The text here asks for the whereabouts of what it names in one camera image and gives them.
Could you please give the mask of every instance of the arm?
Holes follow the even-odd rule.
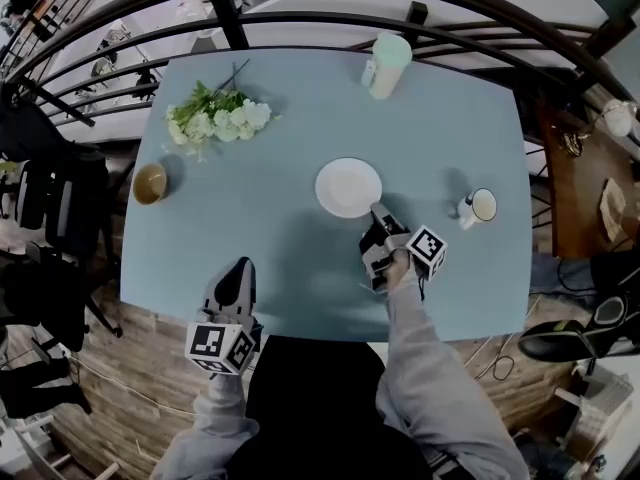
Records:
[[[193,408],[193,427],[173,439],[153,470],[152,480],[223,478],[233,454],[258,433],[258,423],[245,418],[240,376],[216,375],[207,393],[195,399]]]
[[[379,406],[390,403],[425,456],[434,448],[445,451],[478,480],[528,478],[497,409],[438,338],[409,261],[406,251],[396,252],[387,274],[389,361]]]

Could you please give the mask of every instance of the wooden table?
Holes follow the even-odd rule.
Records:
[[[537,107],[537,114],[549,169],[553,255],[591,258],[610,251],[625,238],[620,233],[615,243],[610,242],[600,216],[602,190],[609,178],[624,193],[627,206],[622,226],[635,241],[638,220],[629,154],[596,130],[584,141],[582,155],[570,157],[561,148],[559,137],[563,130],[574,130],[584,123],[543,105]]]
[[[206,162],[185,156],[167,131],[167,105],[201,80],[216,87],[250,58],[238,87],[282,118],[249,141],[215,143]],[[531,205],[513,93],[414,62],[393,95],[360,84],[369,54],[278,48],[216,52],[170,62],[136,162],[161,162],[170,193],[157,204],[129,199],[122,300],[195,318],[209,280],[230,261],[256,266],[265,333],[386,341],[385,299],[367,284],[358,241],[371,216],[341,219],[315,195],[320,169],[360,158],[380,174],[382,202],[403,223],[424,223],[449,244],[425,286],[442,339],[522,330],[531,274]],[[496,194],[498,214],[463,231],[455,206],[472,188]]]

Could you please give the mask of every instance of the white mug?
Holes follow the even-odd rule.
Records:
[[[466,230],[476,222],[489,222],[497,212],[498,204],[493,192],[479,188],[458,203],[458,223]]]

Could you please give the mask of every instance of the desk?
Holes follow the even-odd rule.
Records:
[[[627,203],[623,228],[634,239],[638,231],[636,198],[629,155],[600,131],[584,141],[582,155],[568,156],[560,147],[559,136],[569,129],[584,126],[566,112],[539,105],[540,133],[544,140],[551,189],[552,251],[562,258],[591,258],[610,251],[600,217],[600,198],[605,182],[613,178],[622,189]]]
[[[238,86],[282,119],[255,139],[216,143],[206,162],[170,138],[167,105],[196,80],[216,87],[231,64],[251,62]],[[513,94],[497,85],[412,63],[392,97],[359,84],[366,54],[311,49],[219,52],[169,64],[151,109],[136,172],[162,162],[172,187],[160,203],[129,198],[123,301],[191,320],[209,279],[242,255],[257,271],[257,316],[267,334],[386,341],[384,300],[366,283],[358,241],[371,218],[345,220],[317,202],[319,170],[357,157],[380,174],[383,203],[412,229],[449,243],[426,290],[446,340],[520,331],[531,268],[531,206]],[[487,187],[498,214],[462,231],[455,204]]]

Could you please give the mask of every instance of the wooden bowl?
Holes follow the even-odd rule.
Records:
[[[140,204],[153,204],[164,197],[167,190],[167,172],[160,164],[143,166],[133,180],[133,197]]]

